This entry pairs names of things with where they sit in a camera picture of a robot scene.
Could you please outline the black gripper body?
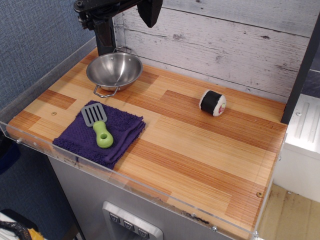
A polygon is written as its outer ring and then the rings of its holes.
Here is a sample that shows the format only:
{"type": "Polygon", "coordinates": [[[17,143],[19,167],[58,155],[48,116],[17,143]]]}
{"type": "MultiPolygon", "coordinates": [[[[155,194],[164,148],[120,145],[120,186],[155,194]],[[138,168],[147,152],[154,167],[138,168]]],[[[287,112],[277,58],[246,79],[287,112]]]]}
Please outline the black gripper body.
{"type": "Polygon", "coordinates": [[[94,21],[107,21],[139,3],[139,0],[76,0],[73,8],[82,28],[94,30],[94,21]]]}

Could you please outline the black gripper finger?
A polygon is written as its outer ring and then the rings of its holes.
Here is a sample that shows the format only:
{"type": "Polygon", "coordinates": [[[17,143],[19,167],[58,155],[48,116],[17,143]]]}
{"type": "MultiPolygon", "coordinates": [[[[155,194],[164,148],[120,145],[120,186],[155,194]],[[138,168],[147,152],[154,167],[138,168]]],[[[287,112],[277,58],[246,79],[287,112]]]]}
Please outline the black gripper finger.
{"type": "Polygon", "coordinates": [[[149,28],[157,23],[161,8],[162,0],[143,0],[137,4],[139,16],[149,28]]]}

